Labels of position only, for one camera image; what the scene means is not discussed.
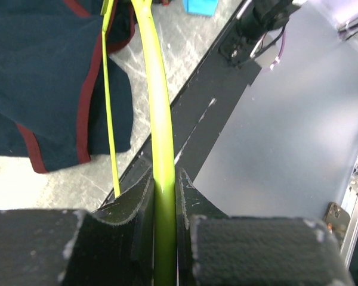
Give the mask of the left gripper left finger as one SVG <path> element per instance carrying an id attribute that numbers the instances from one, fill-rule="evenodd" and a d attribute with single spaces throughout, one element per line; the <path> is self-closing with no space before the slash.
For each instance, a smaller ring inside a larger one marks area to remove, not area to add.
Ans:
<path id="1" fill-rule="evenodd" d="M 92 213 L 0 210 L 0 285 L 150 285 L 154 186 L 147 170 Z"/>

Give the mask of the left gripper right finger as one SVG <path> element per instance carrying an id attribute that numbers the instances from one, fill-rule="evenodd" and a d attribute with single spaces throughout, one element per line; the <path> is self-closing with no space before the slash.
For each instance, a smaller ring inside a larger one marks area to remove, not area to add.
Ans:
<path id="1" fill-rule="evenodd" d="M 178 285 L 353 285 L 336 238 L 319 220 L 229 216 L 179 168 Z"/>

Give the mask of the green hanger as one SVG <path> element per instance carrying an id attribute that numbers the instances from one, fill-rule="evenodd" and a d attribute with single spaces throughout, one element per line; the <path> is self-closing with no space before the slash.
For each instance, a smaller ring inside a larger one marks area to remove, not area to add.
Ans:
<path id="1" fill-rule="evenodd" d="M 116 147 L 110 106 L 106 34 L 113 1 L 105 1 L 101 10 L 101 31 L 107 133 L 114 194 L 112 205 L 120 221 L 111 225 L 117 234 L 119 254 L 109 263 L 107 278 L 111 285 L 132 285 L 135 281 L 151 285 L 175 285 L 177 282 L 177 234 L 175 212 L 175 163 L 172 119 L 166 74 L 151 1 L 133 1 L 143 46 L 149 93 L 152 171 L 125 193 L 120 192 Z"/>

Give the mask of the navy tank top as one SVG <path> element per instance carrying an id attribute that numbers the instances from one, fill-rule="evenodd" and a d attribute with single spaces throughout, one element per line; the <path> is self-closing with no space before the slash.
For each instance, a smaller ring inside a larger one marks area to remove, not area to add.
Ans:
<path id="1" fill-rule="evenodd" d="M 101 1 L 0 1 L 0 156 L 28 157 L 36 173 L 109 153 L 104 87 L 115 147 L 130 149 L 128 75 L 102 52 L 124 48 L 135 14 L 115 1 L 105 36 Z"/>

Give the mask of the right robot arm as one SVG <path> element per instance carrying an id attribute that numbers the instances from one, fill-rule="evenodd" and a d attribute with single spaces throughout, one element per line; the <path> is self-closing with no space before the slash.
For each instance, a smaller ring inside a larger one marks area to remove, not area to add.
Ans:
<path id="1" fill-rule="evenodd" d="M 219 53 L 235 67 L 255 60 L 282 38 L 291 14 L 302 5 L 289 0 L 245 1 Z"/>

